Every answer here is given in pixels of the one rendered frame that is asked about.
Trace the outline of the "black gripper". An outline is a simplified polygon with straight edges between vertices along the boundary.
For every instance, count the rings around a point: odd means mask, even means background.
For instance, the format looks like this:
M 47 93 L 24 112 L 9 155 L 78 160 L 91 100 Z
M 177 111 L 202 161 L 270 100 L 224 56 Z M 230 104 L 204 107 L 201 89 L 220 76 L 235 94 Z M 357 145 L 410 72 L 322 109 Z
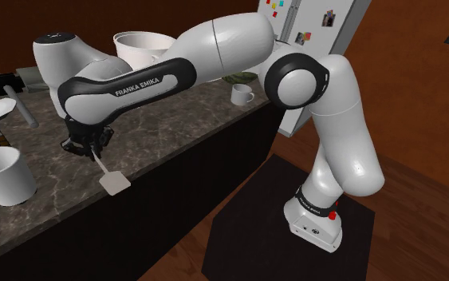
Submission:
M 89 156 L 89 143 L 94 154 L 101 158 L 103 148 L 108 146 L 114 131 L 105 125 L 84 125 L 71 117 L 65 118 L 69 137 L 61 142 L 61 147 L 78 156 Z

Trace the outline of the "white spatula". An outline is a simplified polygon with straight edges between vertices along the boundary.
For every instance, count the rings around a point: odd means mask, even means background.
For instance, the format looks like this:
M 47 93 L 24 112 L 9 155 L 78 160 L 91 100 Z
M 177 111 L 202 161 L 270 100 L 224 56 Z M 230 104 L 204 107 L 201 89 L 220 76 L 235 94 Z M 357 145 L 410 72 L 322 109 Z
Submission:
M 114 196 L 131 186 L 131 182 L 124 174 L 121 173 L 121 171 L 110 172 L 100 161 L 95 152 L 93 152 L 93 157 L 104 173 L 104 175 L 99 179 L 99 182 L 110 196 Z

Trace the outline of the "grey rod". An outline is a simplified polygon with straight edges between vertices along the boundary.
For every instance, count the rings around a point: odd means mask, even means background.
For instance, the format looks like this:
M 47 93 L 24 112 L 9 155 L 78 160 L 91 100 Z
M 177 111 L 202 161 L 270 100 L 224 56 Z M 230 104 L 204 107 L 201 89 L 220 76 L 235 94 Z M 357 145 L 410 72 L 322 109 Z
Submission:
M 21 101 L 21 99 L 18 97 L 17 93 L 13 90 L 13 88 L 10 85 L 4 85 L 3 89 L 9 97 L 11 97 L 12 99 L 14 99 L 16 101 L 16 106 L 17 106 L 19 112 L 21 113 L 21 115 L 24 117 L 24 119 L 28 123 L 28 125 L 33 129 L 37 128 L 39 126 L 39 123 L 33 117 L 31 112 L 27 109 L 27 107 Z

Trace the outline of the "grey-green box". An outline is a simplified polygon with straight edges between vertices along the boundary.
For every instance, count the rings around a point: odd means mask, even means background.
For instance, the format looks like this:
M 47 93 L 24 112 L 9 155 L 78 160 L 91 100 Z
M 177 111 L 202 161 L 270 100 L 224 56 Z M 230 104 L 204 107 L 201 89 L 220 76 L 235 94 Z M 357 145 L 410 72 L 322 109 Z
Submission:
M 43 81 L 37 66 L 18 68 L 16 73 L 22 79 L 28 93 L 49 90 L 49 86 Z

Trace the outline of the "white tapered cup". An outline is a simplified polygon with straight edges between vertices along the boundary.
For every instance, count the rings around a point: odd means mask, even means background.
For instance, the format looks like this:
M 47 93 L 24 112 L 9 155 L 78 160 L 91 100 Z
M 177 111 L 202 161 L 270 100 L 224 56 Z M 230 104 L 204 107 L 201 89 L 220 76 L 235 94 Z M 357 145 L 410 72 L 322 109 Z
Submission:
M 36 191 L 36 181 L 20 151 L 13 147 L 0 147 L 0 205 L 21 204 Z

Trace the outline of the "black box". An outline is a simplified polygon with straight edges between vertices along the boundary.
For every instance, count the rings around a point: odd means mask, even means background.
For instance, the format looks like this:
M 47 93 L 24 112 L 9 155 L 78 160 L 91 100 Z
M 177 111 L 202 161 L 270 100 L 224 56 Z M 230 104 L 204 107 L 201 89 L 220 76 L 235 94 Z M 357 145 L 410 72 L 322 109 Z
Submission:
M 0 73 L 0 97 L 7 95 L 3 89 L 5 85 L 9 85 L 15 93 L 22 93 L 25 88 L 23 80 L 14 73 Z

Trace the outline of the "large white bowl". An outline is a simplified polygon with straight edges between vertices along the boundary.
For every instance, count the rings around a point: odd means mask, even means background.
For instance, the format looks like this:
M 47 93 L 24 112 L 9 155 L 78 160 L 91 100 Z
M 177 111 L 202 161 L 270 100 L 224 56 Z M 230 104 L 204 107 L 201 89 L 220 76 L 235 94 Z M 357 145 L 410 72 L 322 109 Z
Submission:
M 133 69 L 142 69 L 154 63 L 175 42 L 165 34 L 146 31 L 125 31 L 115 34 L 113 42 L 117 57 Z

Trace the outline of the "white mug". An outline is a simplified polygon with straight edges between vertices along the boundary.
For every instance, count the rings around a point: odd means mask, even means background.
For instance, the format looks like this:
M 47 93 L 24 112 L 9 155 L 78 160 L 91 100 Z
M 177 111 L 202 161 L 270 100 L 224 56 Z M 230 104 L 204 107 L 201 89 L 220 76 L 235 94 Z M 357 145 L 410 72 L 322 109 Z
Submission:
M 244 84 L 234 84 L 232 86 L 230 101 L 234 105 L 244 106 L 252 102 L 254 99 L 254 93 L 252 88 Z

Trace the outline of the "dark green plate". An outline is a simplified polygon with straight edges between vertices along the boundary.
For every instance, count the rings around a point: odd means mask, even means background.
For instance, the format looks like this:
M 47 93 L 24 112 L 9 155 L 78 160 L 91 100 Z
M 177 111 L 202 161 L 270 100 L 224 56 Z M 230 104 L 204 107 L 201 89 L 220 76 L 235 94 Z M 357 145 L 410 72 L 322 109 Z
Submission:
M 256 73 L 252 72 L 240 72 L 240 73 L 234 73 L 231 75 L 227 75 L 225 77 L 222 77 L 224 81 L 231 85 L 235 84 L 248 84 L 252 81 L 256 80 L 258 78 L 258 75 Z

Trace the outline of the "black robot stand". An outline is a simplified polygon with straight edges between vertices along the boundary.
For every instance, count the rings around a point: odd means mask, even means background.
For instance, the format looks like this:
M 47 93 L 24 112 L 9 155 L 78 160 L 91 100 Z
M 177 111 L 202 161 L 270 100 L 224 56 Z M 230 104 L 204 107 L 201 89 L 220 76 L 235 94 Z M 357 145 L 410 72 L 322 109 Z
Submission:
M 307 177 L 271 156 L 215 216 L 202 273 L 209 281 L 365 281 L 375 213 L 350 197 L 338 205 L 343 237 L 328 253 L 294 235 L 283 207 Z

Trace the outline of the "white refrigerator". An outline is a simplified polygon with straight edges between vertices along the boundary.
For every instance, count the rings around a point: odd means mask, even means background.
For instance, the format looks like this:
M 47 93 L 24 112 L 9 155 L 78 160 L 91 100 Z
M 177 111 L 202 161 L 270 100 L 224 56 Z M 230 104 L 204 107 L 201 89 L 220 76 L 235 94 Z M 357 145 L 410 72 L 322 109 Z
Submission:
M 272 103 L 289 111 L 302 109 L 320 135 L 327 124 L 339 132 L 365 128 L 360 90 L 348 59 L 330 53 L 340 33 L 354 30 L 370 0 L 284 0 L 288 11 L 273 53 L 258 75 Z

